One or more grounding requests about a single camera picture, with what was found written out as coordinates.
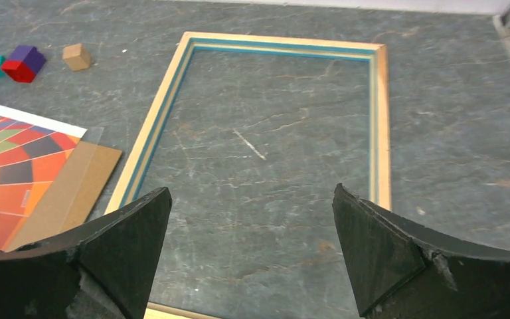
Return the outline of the wooden picture frame teal edge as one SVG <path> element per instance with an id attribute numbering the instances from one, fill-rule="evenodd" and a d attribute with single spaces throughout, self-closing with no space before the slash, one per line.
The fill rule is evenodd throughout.
<path id="1" fill-rule="evenodd" d="M 164 186 L 150 299 L 218 318 L 356 318 L 338 183 L 390 208 L 387 48 L 183 34 L 107 212 Z"/>

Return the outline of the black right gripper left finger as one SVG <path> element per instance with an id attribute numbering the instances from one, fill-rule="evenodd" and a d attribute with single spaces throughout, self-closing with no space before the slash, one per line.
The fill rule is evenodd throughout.
<path id="1" fill-rule="evenodd" d="M 172 204 L 160 187 L 69 231 L 0 251 L 0 318 L 143 318 Z"/>

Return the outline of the colourful balloon photo print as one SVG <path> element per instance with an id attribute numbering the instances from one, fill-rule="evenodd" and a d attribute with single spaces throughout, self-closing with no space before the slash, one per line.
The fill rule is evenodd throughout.
<path id="1" fill-rule="evenodd" d="M 16 236 L 86 131 L 0 105 L 0 250 Z"/>

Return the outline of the clear acrylic sheet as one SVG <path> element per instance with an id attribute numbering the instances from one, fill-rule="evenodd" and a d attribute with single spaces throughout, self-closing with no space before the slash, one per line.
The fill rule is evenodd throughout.
<path id="1" fill-rule="evenodd" d="M 91 144 L 99 144 L 103 132 L 104 132 L 103 127 L 95 126 L 88 128 L 84 135 L 81 137 L 80 141 Z"/>

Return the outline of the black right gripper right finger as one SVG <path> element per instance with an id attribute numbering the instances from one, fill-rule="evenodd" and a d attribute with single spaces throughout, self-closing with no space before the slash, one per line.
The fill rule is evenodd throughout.
<path id="1" fill-rule="evenodd" d="M 362 318 L 510 318 L 510 251 L 440 233 L 351 193 L 332 203 Z"/>

